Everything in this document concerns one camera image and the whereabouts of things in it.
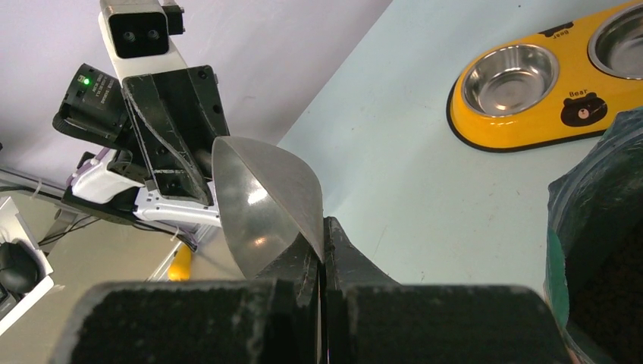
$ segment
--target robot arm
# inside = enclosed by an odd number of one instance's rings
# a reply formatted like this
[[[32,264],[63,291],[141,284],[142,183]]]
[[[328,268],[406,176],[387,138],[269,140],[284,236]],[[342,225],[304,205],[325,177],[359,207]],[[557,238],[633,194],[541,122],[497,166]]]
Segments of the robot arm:
[[[56,114],[56,130],[105,147],[83,157],[66,200],[114,222],[221,226],[209,153],[229,131],[216,75],[187,67],[170,39],[183,32],[183,9],[157,0],[101,0],[101,8],[118,78],[84,64]]]

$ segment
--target yellow object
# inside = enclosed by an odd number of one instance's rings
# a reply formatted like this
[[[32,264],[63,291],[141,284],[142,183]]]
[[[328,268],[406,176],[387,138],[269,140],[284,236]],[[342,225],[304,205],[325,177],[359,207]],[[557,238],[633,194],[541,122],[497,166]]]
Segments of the yellow object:
[[[170,281],[187,281],[190,279],[190,266],[192,265],[192,251],[185,244],[179,246],[177,255],[174,257],[168,269]]]
[[[466,104],[463,80],[478,60],[493,51],[473,60],[456,81],[449,97],[447,116],[453,132],[470,146],[491,152],[512,152],[603,133],[618,112],[643,105],[643,80],[627,80],[599,71],[588,57],[588,44],[608,18],[636,4],[641,2],[620,5],[497,47],[495,50],[519,44],[540,46],[558,60],[558,78],[551,91],[540,102],[517,114],[493,118]],[[604,111],[598,116],[587,114],[584,108],[563,111],[570,102],[594,97],[607,104],[606,114]],[[590,120],[593,124],[589,125],[573,125],[573,121],[563,120],[594,116],[602,118]]]

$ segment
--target yellow pet bowl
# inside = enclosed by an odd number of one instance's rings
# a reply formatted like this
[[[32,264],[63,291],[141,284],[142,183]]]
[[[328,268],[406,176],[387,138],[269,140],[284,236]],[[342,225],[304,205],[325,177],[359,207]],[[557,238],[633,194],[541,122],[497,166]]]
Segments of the yellow pet bowl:
[[[475,59],[447,103],[466,144],[514,152],[597,136],[643,105],[643,3],[630,2]]]

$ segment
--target plastic bag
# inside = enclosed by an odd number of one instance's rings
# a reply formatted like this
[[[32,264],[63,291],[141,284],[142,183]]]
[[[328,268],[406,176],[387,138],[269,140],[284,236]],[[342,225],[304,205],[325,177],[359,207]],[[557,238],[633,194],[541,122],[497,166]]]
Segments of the plastic bag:
[[[547,300],[582,362],[614,362],[569,322],[569,298],[643,218],[643,108],[619,113],[596,147],[549,191]]]

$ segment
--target stainless steel scoop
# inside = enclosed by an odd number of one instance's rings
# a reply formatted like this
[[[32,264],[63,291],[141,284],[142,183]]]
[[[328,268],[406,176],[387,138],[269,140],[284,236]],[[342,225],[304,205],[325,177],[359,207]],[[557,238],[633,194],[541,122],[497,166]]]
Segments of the stainless steel scoop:
[[[302,234],[324,261],[322,187],[312,169],[279,147],[220,136],[212,177],[232,256],[254,278]]]

